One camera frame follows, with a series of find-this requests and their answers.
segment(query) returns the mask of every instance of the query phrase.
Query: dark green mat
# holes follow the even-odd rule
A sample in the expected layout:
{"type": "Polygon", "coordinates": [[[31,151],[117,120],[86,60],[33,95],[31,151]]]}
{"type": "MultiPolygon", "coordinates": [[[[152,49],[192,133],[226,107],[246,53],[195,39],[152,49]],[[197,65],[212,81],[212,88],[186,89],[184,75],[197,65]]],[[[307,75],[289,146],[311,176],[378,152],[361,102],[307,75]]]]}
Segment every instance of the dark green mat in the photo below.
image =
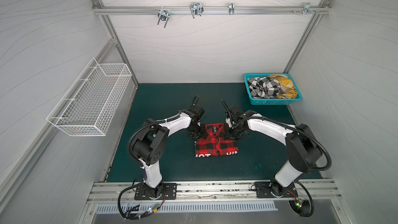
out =
{"type": "MultiPolygon", "coordinates": [[[[236,105],[243,112],[253,110],[286,124],[294,124],[286,106],[253,106],[249,102],[244,83],[187,83],[140,84],[119,147],[109,173],[108,182],[131,182],[142,176],[139,166],[128,157],[127,141],[147,118],[164,119],[179,109],[189,108],[192,98],[199,95],[198,105],[204,108],[203,124],[225,122],[225,109],[236,105]]],[[[286,148],[280,142],[259,132],[249,131],[239,141],[236,155],[195,157],[194,142],[187,131],[174,133],[160,161],[165,181],[209,181],[271,179],[287,161],[286,148]]],[[[319,172],[311,172],[306,179],[320,179],[319,172]]]]}

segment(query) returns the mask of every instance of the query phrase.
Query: red plaid shirt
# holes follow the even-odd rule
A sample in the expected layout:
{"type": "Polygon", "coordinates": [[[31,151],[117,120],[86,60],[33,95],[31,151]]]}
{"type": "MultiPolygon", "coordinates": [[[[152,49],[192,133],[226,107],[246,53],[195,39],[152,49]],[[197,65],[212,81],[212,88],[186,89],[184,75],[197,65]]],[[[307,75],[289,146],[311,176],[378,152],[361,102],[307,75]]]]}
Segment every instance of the red plaid shirt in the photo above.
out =
{"type": "Polygon", "coordinates": [[[224,124],[207,124],[205,127],[205,137],[195,141],[196,157],[223,156],[238,153],[237,142],[224,139],[224,124]]]}

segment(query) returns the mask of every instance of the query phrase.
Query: side wall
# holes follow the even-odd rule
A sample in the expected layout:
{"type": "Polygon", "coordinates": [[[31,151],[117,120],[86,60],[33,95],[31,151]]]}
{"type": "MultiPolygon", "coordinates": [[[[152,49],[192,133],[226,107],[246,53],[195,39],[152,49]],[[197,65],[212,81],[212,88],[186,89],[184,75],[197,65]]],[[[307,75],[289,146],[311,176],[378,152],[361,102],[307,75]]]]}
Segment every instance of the side wall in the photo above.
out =
{"type": "Polygon", "coordinates": [[[353,223],[396,223],[398,0],[333,0],[290,73],[353,223]]]}
{"type": "MultiPolygon", "coordinates": [[[[46,117],[110,39],[90,0],[0,0],[0,185],[46,117]]],[[[120,63],[114,50],[106,62],[120,63]]],[[[0,223],[76,223],[101,181],[123,125],[129,84],[107,136],[53,141],[0,217],[0,223]]]]}

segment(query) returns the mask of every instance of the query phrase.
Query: teal plastic basket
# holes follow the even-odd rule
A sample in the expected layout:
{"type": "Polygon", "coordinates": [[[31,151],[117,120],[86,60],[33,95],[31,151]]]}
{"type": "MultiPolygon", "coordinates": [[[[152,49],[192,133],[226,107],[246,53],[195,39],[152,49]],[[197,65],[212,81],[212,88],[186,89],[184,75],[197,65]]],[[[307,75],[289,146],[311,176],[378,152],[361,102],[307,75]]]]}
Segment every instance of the teal plastic basket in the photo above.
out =
{"type": "Polygon", "coordinates": [[[246,84],[246,90],[249,94],[250,104],[252,104],[252,105],[290,105],[292,102],[301,100],[301,93],[300,93],[298,87],[296,86],[295,81],[287,73],[247,73],[247,74],[245,74],[245,84],[246,84]],[[289,77],[292,80],[292,82],[298,92],[297,98],[295,98],[295,99],[254,99],[250,94],[248,79],[256,78],[256,77],[267,77],[272,74],[286,75],[287,77],[289,77]]]}

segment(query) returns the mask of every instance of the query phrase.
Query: wire mesh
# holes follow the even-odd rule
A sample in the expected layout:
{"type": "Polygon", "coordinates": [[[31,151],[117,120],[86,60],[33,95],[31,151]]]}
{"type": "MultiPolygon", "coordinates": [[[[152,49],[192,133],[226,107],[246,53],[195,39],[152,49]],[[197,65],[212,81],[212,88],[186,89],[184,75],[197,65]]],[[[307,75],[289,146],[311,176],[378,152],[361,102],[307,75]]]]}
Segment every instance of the wire mesh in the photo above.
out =
{"type": "Polygon", "coordinates": [[[47,120],[70,136],[105,136],[130,78],[126,64],[97,64],[62,114],[47,120]]]}

